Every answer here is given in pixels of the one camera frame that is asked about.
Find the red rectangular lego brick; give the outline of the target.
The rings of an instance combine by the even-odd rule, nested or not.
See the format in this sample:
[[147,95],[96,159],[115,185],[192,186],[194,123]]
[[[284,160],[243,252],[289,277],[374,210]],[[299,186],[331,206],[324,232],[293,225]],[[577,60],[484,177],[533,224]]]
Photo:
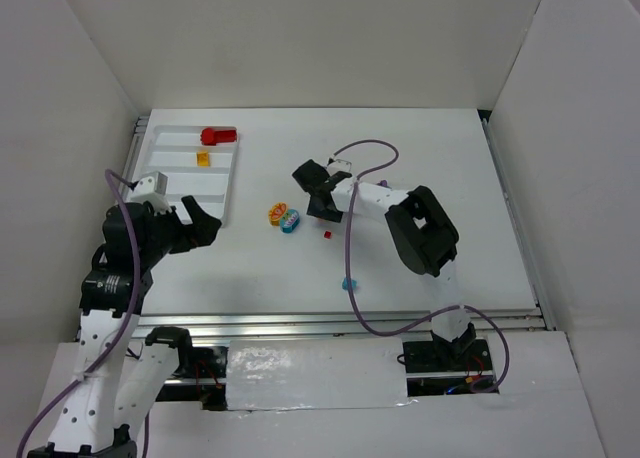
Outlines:
[[214,138],[217,144],[233,143],[237,140],[237,131],[235,129],[215,130]]

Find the small yellow square lego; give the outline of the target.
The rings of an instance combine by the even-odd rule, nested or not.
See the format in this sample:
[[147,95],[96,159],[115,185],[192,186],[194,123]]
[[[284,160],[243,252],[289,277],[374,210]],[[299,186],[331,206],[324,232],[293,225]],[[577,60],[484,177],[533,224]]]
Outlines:
[[198,167],[209,167],[210,156],[207,151],[198,151],[196,153],[196,163]]

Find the small teal lego brick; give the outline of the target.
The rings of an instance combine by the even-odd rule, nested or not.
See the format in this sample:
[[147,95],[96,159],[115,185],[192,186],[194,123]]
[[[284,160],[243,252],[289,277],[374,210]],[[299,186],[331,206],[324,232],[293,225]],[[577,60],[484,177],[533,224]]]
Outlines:
[[341,288],[345,291],[349,289],[356,291],[358,289],[358,282],[353,278],[345,277],[341,283]]

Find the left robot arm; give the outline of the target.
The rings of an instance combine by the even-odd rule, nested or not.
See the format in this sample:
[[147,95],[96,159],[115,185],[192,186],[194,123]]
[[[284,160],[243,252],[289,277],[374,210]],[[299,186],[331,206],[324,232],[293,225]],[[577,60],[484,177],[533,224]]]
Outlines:
[[152,268],[168,254],[211,245],[221,227],[192,196],[182,203],[191,219],[184,224],[174,208],[150,201],[120,202],[102,225],[104,241],[81,284],[80,338],[74,375],[35,418],[61,408],[43,446],[18,449],[20,457],[134,457],[138,432],[164,381],[184,371],[194,347],[188,330],[154,328],[144,340],[133,374],[121,378],[127,348],[153,279]]

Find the red rounded picture lego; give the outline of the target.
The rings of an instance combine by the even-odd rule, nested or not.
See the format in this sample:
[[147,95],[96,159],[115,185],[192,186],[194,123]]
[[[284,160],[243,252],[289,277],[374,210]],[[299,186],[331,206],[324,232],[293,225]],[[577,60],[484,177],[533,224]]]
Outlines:
[[200,134],[200,142],[203,146],[215,146],[217,144],[216,130],[211,127],[204,128]]

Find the yellow butterfly lego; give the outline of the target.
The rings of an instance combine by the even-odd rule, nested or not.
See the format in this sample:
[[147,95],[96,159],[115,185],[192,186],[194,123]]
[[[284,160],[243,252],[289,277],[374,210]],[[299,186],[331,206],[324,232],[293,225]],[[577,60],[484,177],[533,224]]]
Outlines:
[[285,202],[274,204],[268,212],[268,220],[272,226],[278,227],[280,219],[288,211],[288,205]]

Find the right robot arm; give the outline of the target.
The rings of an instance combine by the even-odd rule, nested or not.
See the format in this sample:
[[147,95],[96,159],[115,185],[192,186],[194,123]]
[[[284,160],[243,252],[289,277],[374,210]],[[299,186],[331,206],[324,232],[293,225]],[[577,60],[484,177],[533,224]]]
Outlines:
[[459,233],[434,193],[425,186],[407,191],[361,182],[313,160],[292,177],[309,195],[308,215],[335,223],[359,215],[388,228],[402,264],[421,277],[437,306],[431,336],[439,358],[455,362],[467,354],[476,333],[457,283]]

